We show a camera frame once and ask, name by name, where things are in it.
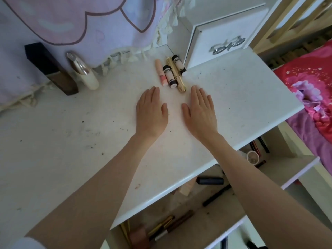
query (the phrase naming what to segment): red bedsheet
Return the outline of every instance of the red bedsheet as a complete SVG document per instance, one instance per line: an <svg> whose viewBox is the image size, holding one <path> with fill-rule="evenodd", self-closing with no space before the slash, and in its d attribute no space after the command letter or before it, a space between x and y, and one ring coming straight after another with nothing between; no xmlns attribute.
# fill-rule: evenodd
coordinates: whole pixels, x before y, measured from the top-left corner
<svg viewBox="0 0 332 249"><path fill-rule="evenodd" d="M303 103L314 126L330 146L332 144L332 41L283 65L274 73ZM318 150L320 144L312 143L316 138L310 138L311 142L308 143L304 135L306 132L313 134L313 131L308 129L308 123L304 124L301 121L303 121L303 117L298 117L298 121L294 121L292 118L288 123L310 150L321 157L322 162L322 157L328 155L331 163L332 149ZM332 163L324 163L324 166L332 174Z"/></svg>

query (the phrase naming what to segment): white desk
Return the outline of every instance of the white desk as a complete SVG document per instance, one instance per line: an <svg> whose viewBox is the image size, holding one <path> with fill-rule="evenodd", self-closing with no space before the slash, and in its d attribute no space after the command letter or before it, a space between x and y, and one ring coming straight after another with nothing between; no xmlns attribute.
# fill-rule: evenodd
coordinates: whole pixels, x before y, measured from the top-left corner
<svg viewBox="0 0 332 249"><path fill-rule="evenodd" d="M35 108L0 115L0 247L23 236L91 178L135 132L135 104L160 86L154 59L120 65L100 79L97 91L77 95L40 93ZM239 149L303 108L251 49L237 50L189 70L188 91L161 87L169 124L140 163L112 227L123 222L215 164L186 130L181 103L192 84L212 95L218 129Z"/></svg>

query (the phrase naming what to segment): wooden block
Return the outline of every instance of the wooden block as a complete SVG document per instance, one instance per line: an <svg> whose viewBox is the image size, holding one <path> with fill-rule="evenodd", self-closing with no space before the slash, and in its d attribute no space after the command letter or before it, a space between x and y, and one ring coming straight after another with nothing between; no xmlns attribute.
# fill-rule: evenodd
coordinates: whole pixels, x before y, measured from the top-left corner
<svg viewBox="0 0 332 249"><path fill-rule="evenodd" d="M196 179L197 179L197 177L194 177L192 180L186 182L181 187L179 187L178 191L185 196L189 196L191 189L193 188L193 186L196 183Z"/></svg>

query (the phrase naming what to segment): sleeve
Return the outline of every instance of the sleeve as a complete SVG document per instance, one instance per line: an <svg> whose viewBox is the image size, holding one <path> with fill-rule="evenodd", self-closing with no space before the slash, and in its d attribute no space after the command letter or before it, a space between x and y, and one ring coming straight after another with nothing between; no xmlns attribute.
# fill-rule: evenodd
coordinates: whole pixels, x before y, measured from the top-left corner
<svg viewBox="0 0 332 249"><path fill-rule="evenodd" d="M16 241L8 249L46 249L41 243L33 238L24 237Z"/></svg>

